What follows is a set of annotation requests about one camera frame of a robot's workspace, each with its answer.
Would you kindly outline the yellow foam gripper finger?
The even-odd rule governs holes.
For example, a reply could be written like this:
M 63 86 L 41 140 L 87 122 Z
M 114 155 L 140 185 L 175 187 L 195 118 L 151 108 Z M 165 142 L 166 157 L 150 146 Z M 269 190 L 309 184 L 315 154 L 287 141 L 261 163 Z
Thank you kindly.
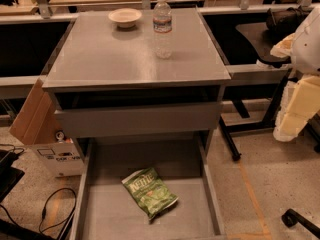
M 320 77 L 305 75 L 289 81 L 283 91 L 273 136 L 277 141 L 296 138 L 308 121 L 320 111 Z
M 294 33 L 288 35 L 283 40 L 274 45 L 270 50 L 270 54 L 278 58 L 290 57 L 292 52 L 293 39 Z

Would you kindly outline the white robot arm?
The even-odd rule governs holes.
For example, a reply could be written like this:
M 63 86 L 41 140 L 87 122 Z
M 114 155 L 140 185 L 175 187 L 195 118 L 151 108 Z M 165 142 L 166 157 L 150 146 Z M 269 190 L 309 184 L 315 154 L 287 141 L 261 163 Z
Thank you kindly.
M 289 142 L 320 111 L 320 7 L 313 8 L 297 30 L 274 45 L 270 54 L 289 56 L 293 69 L 303 74 L 297 83 L 286 84 L 275 121 L 274 138 Z

